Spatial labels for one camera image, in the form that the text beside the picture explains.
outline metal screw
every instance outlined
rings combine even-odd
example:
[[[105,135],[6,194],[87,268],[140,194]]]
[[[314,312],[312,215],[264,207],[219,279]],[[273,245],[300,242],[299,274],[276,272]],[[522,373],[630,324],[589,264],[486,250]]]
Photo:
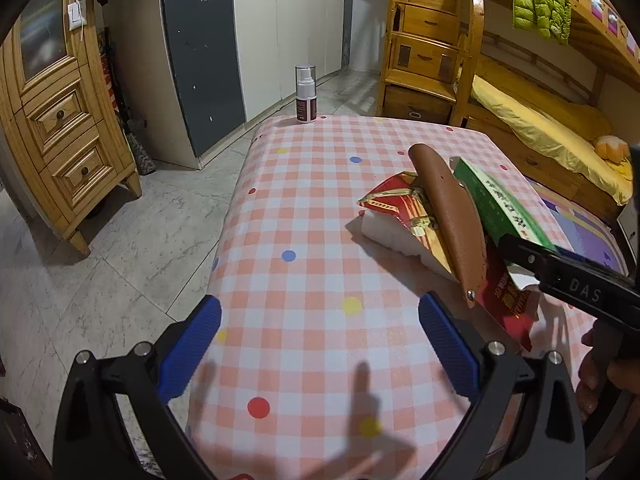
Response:
[[[142,343],[138,343],[133,347],[133,353],[137,356],[144,357],[151,352],[151,343],[147,341],[143,341]]]
[[[82,350],[76,355],[76,363],[78,363],[79,365],[83,365],[89,360],[90,357],[91,352],[89,352],[88,350]]]
[[[560,352],[556,352],[555,350],[552,350],[551,352],[549,352],[549,360],[555,364],[555,365],[561,365],[562,364],[562,354]]]
[[[504,351],[506,350],[504,345],[500,341],[491,341],[487,345],[487,348],[489,349],[489,352],[491,352],[492,355],[495,355],[498,357],[503,355]]]

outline human hand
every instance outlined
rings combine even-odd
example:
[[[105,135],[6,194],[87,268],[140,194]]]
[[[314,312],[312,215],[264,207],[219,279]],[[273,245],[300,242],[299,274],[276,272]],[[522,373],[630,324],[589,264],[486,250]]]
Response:
[[[582,336],[582,344],[593,347],[593,328]],[[598,406],[598,397],[594,391],[602,381],[606,380],[593,361],[591,352],[584,357],[578,370],[578,377],[580,377],[580,383],[575,390],[575,395],[580,414],[585,420]],[[620,451],[640,419],[640,359],[621,359],[611,362],[607,367],[607,378],[620,390],[628,390],[636,395],[625,419],[606,447],[607,455],[614,456]]]

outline blue gripper pad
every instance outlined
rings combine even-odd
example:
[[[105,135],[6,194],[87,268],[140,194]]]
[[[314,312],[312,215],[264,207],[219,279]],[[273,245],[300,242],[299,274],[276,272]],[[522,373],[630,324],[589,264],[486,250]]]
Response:
[[[160,365],[156,392],[163,404],[180,397],[193,377],[222,322],[222,307],[217,298],[206,296],[204,304],[190,321],[172,350]]]
[[[418,318],[456,393],[474,402],[480,394],[480,365],[435,294],[420,298]]]

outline orange pumpkin pillow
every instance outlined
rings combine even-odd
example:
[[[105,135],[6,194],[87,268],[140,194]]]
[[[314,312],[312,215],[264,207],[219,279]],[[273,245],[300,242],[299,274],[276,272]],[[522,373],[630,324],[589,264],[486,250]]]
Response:
[[[598,137],[595,142],[596,153],[603,160],[620,164],[624,158],[631,157],[629,145],[613,135]]]

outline yellow mattress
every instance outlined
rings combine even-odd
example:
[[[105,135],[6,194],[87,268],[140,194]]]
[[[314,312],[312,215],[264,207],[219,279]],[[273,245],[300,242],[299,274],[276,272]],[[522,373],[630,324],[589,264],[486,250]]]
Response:
[[[592,142],[610,135],[607,118],[596,108],[569,103],[481,56],[472,96],[507,123],[532,150],[581,173],[618,205],[631,199],[631,166],[602,160]]]

